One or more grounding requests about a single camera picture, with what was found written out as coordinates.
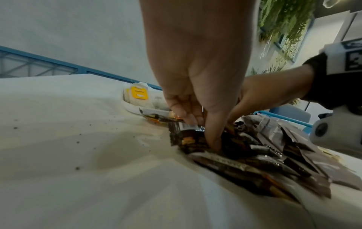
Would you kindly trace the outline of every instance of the pile of packets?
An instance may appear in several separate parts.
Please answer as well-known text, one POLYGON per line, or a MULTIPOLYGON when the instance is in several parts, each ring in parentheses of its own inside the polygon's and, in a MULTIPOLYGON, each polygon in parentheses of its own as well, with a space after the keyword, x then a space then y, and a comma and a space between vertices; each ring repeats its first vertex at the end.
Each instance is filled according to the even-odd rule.
POLYGON ((242 121, 225 128, 222 150, 214 152, 206 143, 203 127, 174 117, 144 116, 167 124, 171 145, 179 146, 197 164, 256 194, 298 202, 286 185, 276 179, 280 175, 327 198, 331 198, 330 183, 362 190, 359 176, 323 153, 308 135, 284 120, 244 116, 242 121))

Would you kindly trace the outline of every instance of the white tablecloth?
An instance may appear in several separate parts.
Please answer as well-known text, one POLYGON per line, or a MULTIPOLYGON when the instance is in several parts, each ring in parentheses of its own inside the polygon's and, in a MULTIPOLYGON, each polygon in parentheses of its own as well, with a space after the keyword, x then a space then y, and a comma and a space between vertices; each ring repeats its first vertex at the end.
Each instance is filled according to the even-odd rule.
POLYGON ((309 213, 254 195, 124 110, 122 88, 90 74, 0 80, 1 228, 362 227, 362 192, 296 185, 309 213))

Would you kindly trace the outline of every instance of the yellow sticker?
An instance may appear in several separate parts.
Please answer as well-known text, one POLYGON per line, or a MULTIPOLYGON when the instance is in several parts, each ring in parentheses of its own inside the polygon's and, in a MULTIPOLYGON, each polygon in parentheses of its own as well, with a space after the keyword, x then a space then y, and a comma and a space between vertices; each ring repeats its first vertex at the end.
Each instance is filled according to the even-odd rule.
POLYGON ((139 99, 148 99, 147 90, 145 88, 131 87, 132 97, 139 99))

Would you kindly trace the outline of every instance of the hanging plant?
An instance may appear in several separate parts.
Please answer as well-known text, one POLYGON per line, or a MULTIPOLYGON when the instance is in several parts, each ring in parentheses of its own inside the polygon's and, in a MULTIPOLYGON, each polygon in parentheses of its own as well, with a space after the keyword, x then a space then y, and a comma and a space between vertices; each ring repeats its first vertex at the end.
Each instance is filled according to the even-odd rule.
POLYGON ((262 0, 258 24, 265 32, 260 39, 272 37, 276 41, 285 34, 284 55, 293 58, 313 11, 314 0, 262 0))

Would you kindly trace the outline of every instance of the black sleeve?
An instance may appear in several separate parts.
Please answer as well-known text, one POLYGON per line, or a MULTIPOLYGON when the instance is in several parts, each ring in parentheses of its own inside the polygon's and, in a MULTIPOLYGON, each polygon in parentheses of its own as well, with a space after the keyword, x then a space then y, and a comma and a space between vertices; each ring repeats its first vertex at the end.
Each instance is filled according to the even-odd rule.
POLYGON ((332 110, 338 106, 362 106, 362 72, 327 75, 327 55, 321 53, 304 64, 314 69, 314 81, 302 98, 332 110))

